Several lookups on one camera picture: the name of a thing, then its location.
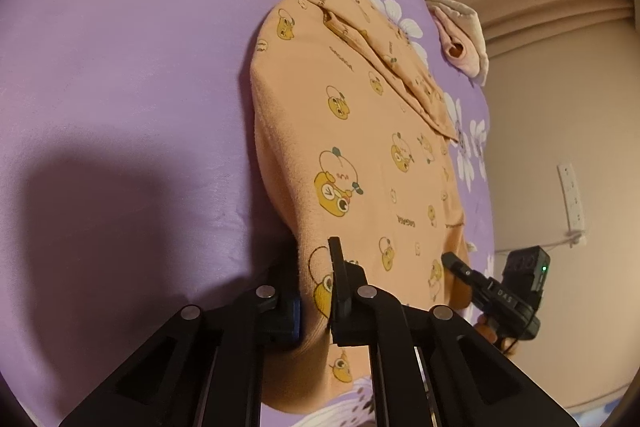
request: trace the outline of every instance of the silver screw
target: silver screw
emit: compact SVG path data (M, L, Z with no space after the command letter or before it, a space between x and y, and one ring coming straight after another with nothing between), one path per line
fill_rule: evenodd
M186 321L192 321L193 319L197 319L199 316L200 308L194 305L185 306L180 312L180 317L184 318Z
M453 311L448 306L436 306L433 309L433 316L441 321L448 321L453 317Z
M360 286L360 288L358 288L358 295L360 297L364 297L365 299L372 299L377 294L378 290L376 290L373 286L369 286L368 284Z
M273 297L274 295L276 295L276 288L274 288L273 286L269 286L267 284L264 284L264 285L260 286L255 291L255 294L260 299L269 299L269 298Z

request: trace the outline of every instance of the electrical outlet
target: electrical outlet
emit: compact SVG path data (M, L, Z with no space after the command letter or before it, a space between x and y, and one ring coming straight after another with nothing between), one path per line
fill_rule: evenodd
M571 163L563 163L558 166L562 192L564 193L564 204L566 206L566 217L569 222L571 232L583 232L587 229L584 220L582 201L580 200L580 190L578 181L575 178L574 167Z

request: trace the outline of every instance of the white cloth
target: white cloth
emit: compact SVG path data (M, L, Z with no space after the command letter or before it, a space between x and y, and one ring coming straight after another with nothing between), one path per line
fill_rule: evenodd
M482 26L476 10L466 4L453 0L425 0L427 6L440 8L466 35L476 47L480 57L480 72L471 79L472 82L484 86L489 73L489 57L486 54L486 43L482 34Z

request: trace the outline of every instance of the wall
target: wall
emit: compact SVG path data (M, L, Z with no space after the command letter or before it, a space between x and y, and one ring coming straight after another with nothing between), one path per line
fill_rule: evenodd
M564 237L556 166L574 165L588 243L550 252L540 334L514 358L574 407L640 365L640 36L623 20L529 44L492 60L485 93L497 249Z

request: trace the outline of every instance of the purple bed sheet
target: purple bed sheet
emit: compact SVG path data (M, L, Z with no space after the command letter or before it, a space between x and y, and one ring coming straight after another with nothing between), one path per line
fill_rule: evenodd
M292 248L260 180L248 78L277 1L0 0L0 373L40 425L181 305L228 303ZM379 1L447 93L471 264L492 271L484 96L444 59L423 0ZM340 425L337 409L263 407L262 422Z

